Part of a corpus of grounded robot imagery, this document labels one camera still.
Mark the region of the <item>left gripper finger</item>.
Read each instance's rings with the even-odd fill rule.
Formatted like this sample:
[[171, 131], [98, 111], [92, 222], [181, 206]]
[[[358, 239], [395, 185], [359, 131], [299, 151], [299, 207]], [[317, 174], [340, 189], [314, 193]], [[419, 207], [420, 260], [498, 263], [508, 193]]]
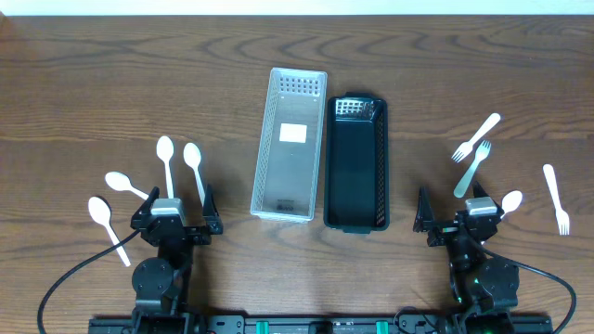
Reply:
[[148, 198], [140, 205], [138, 210], [133, 214], [134, 222], [142, 222], [151, 216], [150, 210], [156, 199], [159, 198], [160, 189], [155, 186], [148, 194]]
[[207, 224], [219, 224], [220, 215], [213, 198], [213, 188], [207, 185], [205, 189], [205, 200], [202, 204], [202, 217]]

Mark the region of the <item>pale green plastic fork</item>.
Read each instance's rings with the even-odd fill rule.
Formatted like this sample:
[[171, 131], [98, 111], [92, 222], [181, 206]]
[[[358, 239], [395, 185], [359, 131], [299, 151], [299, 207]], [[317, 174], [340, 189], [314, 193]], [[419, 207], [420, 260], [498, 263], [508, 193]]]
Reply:
[[481, 145], [476, 149], [472, 164], [470, 165], [466, 173], [461, 177], [454, 189], [453, 194], [456, 198], [461, 199], [465, 196], [468, 187], [470, 186], [470, 183], [472, 181], [472, 178], [474, 177], [480, 163], [488, 157], [490, 149], [491, 143], [487, 140], [484, 140], [481, 143]]

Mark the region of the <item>white plastic fork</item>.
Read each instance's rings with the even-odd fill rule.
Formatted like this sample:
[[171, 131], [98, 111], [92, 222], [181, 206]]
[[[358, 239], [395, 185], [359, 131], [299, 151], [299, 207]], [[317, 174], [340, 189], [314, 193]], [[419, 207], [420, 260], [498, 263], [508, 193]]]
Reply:
[[493, 127], [495, 127], [499, 121], [501, 120], [501, 116], [499, 113], [492, 113], [490, 114], [487, 119], [483, 122], [483, 124], [478, 128], [478, 130], [474, 133], [469, 141], [465, 141], [461, 143], [456, 151], [453, 153], [451, 159], [458, 163], [466, 158], [473, 150], [474, 145], [481, 139], [486, 133], [488, 133]]
[[570, 235], [570, 218], [568, 213], [562, 207], [561, 198], [559, 194], [557, 178], [555, 170], [552, 165], [544, 164], [542, 167], [545, 180], [547, 182], [549, 193], [553, 202], [555, 216], [558, 224], [559, 234], [561, 236]]

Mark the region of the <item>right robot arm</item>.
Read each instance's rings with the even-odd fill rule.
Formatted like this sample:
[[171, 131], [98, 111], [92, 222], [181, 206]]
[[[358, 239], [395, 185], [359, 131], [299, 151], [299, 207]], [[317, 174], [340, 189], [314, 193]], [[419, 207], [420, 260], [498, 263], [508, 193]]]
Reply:
[[459, 309], [436, 321], [439, 333], [514, 333], [510, 309], [518, 305], [519, 267], [488, 255], [482, 243], [497, 233], [504, 213], [480, 184], [474, 197], [451, 220], [434, 216], [429, 193], [419, 191], [413, 230], [427, 235], [430, 247], [444, 247], [449, 281]]

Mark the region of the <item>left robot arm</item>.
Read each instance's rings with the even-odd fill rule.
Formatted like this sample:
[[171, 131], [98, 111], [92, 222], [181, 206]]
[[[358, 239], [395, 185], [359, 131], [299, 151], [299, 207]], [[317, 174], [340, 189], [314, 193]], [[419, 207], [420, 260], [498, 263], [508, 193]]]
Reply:
[[132, 275], [136, 306], [126, 333], [206, 333], [208, 320], [187, 303], [193, 268], [193, 250], [209, 245], [223, 233], [213, 189], [205, 190], [201, 226], [187, 226], [178, 213], [151, 213], [160, 190], [155, 186], [131, 218], [131, 227], [153, 247], [155, 257], [141, 262]]

